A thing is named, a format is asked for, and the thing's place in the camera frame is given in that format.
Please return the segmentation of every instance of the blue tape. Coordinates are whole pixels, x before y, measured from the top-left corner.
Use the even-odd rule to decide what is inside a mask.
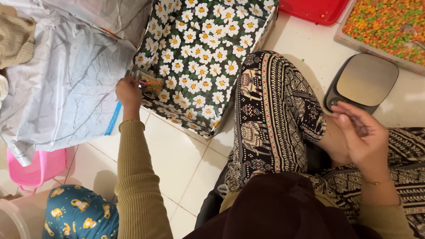
[[[112,119],[110,120],[109,126],[106,129],[106,132],[105,132],[104,135],[111,135],[112,129],[115,126],[115,123],[116,123],[116,119],[118,118],[119,111],[121,110],[121,106],[122,106],[121,102],[118,101],[118,104],[115,107],[115,111],[113,112]]]

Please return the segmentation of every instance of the floral box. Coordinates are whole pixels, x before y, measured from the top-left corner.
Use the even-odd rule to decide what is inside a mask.
[[[277,19],[274,0],[155,0],[133,63],[165,79],[143,106],[208,138],[232,105],[245,57],[260,49]]]

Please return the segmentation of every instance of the dark brown hijab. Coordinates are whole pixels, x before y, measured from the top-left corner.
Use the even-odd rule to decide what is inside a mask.
[[[339,208],[326,207],[308,178],[295,173],[254,176],[233,206],[184,239],[380,239],[351,225]]]

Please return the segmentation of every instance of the snack pellet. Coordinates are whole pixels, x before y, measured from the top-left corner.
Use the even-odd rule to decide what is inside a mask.
[[[351,11],[343,33],[371,47],[425,66],[425,50],[414,44],[425,43],[424,0],[358,0]],[[403,24],[417,32],[400,31]]]

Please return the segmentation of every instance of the gold bracelet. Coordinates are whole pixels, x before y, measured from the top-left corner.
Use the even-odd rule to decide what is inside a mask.
[[[390,174],[390,177],[389,177],[387,180],[385,180],[385,181],[382,181],[382,182],[370,182],[370,181],[366,180],[366,179],[363,177],[363,175],[362,175],[362,180],[363,180],[363,182],[365,182],[365,183],[373,184],[373,185],[375,185],[375,186],[376,186],[376,185],[379,185],[379,184],[381,184],[381,183],[383,183],[383,182],[393,180],[393,178],[391,177],[391,174]]]

